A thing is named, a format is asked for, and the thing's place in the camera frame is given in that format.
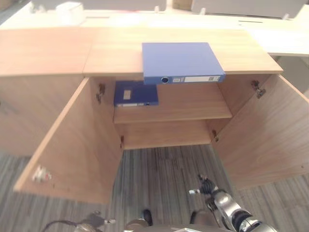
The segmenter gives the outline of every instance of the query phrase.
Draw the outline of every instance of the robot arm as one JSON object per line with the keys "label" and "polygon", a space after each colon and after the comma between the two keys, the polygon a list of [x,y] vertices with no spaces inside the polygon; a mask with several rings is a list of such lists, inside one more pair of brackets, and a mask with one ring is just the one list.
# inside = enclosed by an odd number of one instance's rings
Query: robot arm
{"label": "robot arm", "polygon": [[231,195],[219,189],[211,180],[198,175],[201,188],[190,190],[190,194],[210,195],[208,207],[218,210],[227,229],[236,232],[277,232],[271,226],[253,217],[247,210],[240,207]]}

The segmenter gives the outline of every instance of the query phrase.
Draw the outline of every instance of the gray striped carpet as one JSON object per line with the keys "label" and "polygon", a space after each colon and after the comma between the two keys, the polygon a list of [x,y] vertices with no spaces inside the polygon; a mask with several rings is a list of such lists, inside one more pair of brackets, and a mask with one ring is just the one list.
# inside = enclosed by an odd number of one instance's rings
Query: gray striped carpet
{"label": "gray striped carpet", "polygon": [[[188,223],[191,212],[204,207],[203,197],[188,194],[199,186],[198,173],[233,192],[241,205],[280,232],[309,231],[309,175],[236,192],[208,145],[126,151],[108,206],[13,193],[27,162],[28,158],[0,156],[0,232],[39,232],[51,220],[79,221],[95,210],[117,220],[105,228],[108,232],[120,232],[144,208],[151,209],[154,224]],[[49,231],[73,228],[55,225]]]}

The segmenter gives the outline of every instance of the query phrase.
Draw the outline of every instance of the wooden countertop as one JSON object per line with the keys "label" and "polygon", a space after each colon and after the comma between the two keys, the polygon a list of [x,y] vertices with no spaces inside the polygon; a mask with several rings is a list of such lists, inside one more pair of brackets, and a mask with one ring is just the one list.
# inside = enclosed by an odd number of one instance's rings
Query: wooden countertop
{"label": "wooden countertop", "polygon": [[0,76],[84,73],[142,79],[142,42],[208,42],[227,74],[282,72],[244,30],[68,27],[0,30]]}

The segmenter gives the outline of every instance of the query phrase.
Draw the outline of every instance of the label sticker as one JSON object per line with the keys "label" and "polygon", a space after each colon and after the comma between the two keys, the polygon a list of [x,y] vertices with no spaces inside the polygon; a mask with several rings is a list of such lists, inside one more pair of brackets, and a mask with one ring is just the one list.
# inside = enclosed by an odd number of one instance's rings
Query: label sticker
{"label": "label sticker", "polygon": [[125,89],[124,91],[124,100],[130,100],[131,99],[131,90]]}
{"label": "label sticker", "polygon": [[173,78],[173,82],[180,82],[180,80],[181,80],[180,77],[174,77]]}
{"label": "label sticker", "polygon": [[184,82],[219,81],[220,76],[187,76]]}

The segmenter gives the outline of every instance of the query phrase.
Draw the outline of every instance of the wooden shelf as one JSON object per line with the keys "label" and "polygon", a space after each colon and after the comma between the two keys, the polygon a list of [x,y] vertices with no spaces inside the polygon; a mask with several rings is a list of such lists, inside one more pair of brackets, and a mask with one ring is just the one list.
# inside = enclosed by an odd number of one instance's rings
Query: wooden shelf
{"label": "wooden shelf", "polygon": [[231,118],[216,83],[158,85],[159,105],[117,107],[114,123]]}
{"label": "wooden shelf", "polygon": [[116,124],[124,149],[210,144],[206,120]]}

